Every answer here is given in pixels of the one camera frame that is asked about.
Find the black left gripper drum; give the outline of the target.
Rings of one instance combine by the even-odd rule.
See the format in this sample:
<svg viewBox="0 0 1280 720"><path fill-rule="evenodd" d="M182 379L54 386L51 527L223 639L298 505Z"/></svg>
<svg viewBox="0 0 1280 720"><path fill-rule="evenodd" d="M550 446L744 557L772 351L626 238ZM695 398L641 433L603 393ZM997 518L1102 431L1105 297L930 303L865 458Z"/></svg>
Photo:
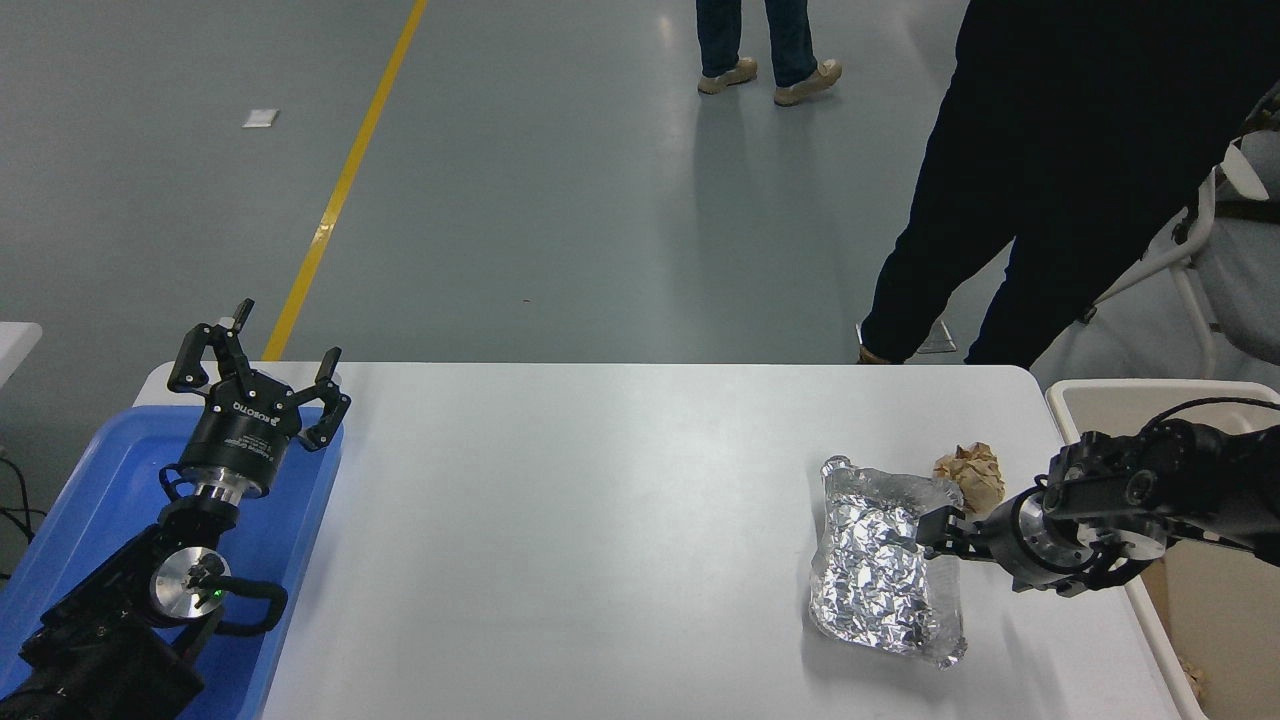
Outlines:
<svg viewBox="0 0 1280 720"><path fill-rule="evenodd" d="M293 389L261 372L252 389L237 379L215 383L195 432L180 455L180 483L227 488L237 497L270 493L291 439L300 433L297 407L287 407Z"/></svg>

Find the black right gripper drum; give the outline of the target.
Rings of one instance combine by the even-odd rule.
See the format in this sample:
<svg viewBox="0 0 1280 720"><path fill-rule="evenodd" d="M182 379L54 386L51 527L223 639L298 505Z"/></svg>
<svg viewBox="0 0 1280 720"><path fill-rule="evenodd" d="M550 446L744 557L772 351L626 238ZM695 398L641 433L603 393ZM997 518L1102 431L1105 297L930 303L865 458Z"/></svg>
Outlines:
<svg viewBox="0 0 1280 720"><path fill-rule="evenodd" d="M1039 557L1029 550L1021 529L1021 510L1039 491L1027 489L993 509L982 523L980 534L992 561L1012 578L1016 592L1044 584Z"/></svg>

